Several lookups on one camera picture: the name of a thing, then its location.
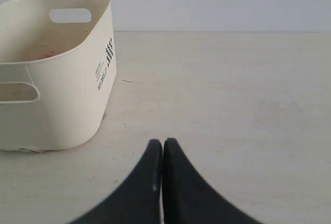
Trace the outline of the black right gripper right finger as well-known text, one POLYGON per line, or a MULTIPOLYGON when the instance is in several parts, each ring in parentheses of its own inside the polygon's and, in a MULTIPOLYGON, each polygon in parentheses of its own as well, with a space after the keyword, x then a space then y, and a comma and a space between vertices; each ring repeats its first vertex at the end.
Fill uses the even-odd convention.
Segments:
POLYGON ((211 187, 175 138, 163 147, 162 203, 165 223, 260 223, 211 187))

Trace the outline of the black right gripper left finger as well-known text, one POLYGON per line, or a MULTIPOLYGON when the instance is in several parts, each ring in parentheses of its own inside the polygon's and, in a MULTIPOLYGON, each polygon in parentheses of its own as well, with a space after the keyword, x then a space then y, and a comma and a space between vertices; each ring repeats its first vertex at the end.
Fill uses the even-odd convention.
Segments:
POLYGON ((161 223, 162 145, 151 139, 125 180, 72 223, 161 223))

